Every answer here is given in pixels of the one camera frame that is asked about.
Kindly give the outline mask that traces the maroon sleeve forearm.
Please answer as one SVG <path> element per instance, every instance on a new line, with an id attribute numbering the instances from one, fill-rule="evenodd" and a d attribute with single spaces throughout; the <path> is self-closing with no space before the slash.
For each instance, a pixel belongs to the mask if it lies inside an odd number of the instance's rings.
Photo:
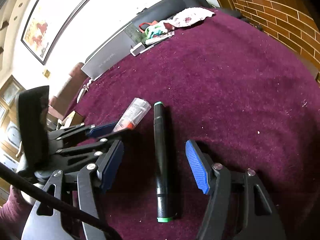
<path id="1" fill-rule="evenodd" d="M 7 202 L 1 207 L 0 239 L 21 239 L 32 206 L 24 200 L 20 190 L 10 186 Z"/>

